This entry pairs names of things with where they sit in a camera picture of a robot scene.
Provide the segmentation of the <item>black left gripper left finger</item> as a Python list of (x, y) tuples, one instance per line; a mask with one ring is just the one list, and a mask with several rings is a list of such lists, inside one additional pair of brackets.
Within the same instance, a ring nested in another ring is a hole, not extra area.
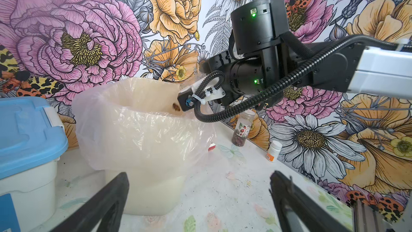
[(81, 208), (57, 225), (54, 232), (117, 232), (129, 192), (125, 172), (119, 173)]

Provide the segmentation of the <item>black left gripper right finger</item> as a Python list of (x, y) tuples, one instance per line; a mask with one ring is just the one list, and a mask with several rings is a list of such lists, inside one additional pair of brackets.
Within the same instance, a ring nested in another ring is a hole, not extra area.
[(270, 190), (283, 232), (347, 232), (344, 225), (331, 217), (308, 197), (292, 178), (280, 171), (270, 176)]

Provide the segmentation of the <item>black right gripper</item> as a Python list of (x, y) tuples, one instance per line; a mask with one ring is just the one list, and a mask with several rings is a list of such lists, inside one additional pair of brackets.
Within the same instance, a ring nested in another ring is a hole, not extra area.
[(265, 72), (259, 56), (237, 60), (228, 51), (200, 63), (200, 71), (209, 74), (221, 71), (225, 75), (222, 89), (225, 96), (215, 102), (229, 106), (243, 95), (256, 95), (266, 88)]

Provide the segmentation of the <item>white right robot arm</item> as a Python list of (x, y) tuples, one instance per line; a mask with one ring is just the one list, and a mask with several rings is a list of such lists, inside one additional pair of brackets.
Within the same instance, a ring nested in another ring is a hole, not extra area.
[(283, 0), (257, 0), (231, 13), (229, 50), (201, 65), (206, 77), (187, 104), (251, 107), (279, 101), (289, 86), (411, 99), (412, 47), (366, 35), (303, 44), (289, 27)]

